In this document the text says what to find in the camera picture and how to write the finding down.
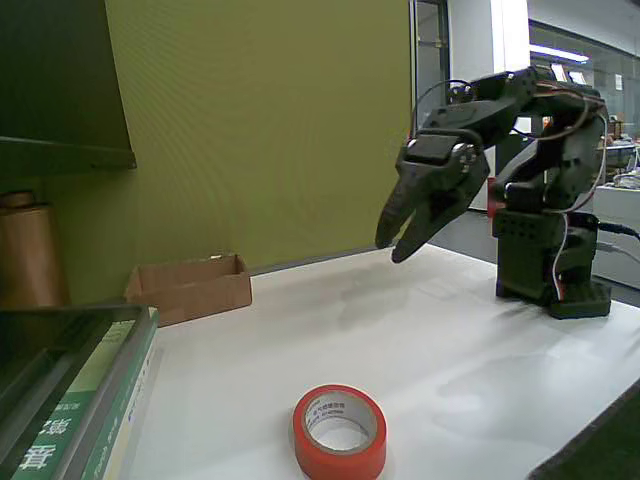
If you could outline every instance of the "black cable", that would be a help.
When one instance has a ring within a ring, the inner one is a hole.
[[[413,108],[413,112],[411,113],[411,129],[409,130],[409,135],[411,135],[411,138],[415,138],[416,135],[416,124],[418,123],[418,107],[420,106],[422,101],[436,88],[441,87],[442,85],[451,85],[452,83],[460,83],[461,85],[470,88],[473,94],[472,101],[476,100],[476,88],[466,80],[443,80],[442,82],[436,83],[431,88],[427,89],[427,91],[420,95],[416,100],[416,105]]]
[[[618,235],[629,235],[630,237],[635,237],[640,241],[640,233],[636,232],[633,228],[627,227],[626,225],[621,225],[619,223],[607,223],[607,222],[599,222],[598,229],[603,232],[615,233]]]

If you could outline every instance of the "window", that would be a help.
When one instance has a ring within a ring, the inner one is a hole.
[[[531,21],[529,30],[532,65],[563,69],[570,81],[593,86],[622,133],[640,137],[640,58],[542,23]]]
[[[417,99],[433,85],[449,78],[449,29],[444,0],[411,0],[412,97]],[[428,95],[417,109],[422,125],[432,109],[444,104],[443,87]]]

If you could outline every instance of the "cardboard box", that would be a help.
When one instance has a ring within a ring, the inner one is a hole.
[[[164,327],[251,305],[251,278],[237,255],[143,265],[133,270],[125,298],[157,307]]]

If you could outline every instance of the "ceiling light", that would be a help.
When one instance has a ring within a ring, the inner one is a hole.
[[[585,55],[578,55],[577,53],[565,52],[564,50],[557,50],[555,48],[543,47],[542,45],[529,45],[529,50],[534,53],[540,53],[542,55],[550,55],[552,57],[566,58],[567,60],[573,60],[574,62],[587,63],[590,58]]]

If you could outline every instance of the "dark shelf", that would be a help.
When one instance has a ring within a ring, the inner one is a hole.
[[[0,178],[135,168],[104,0],[0,2]]]

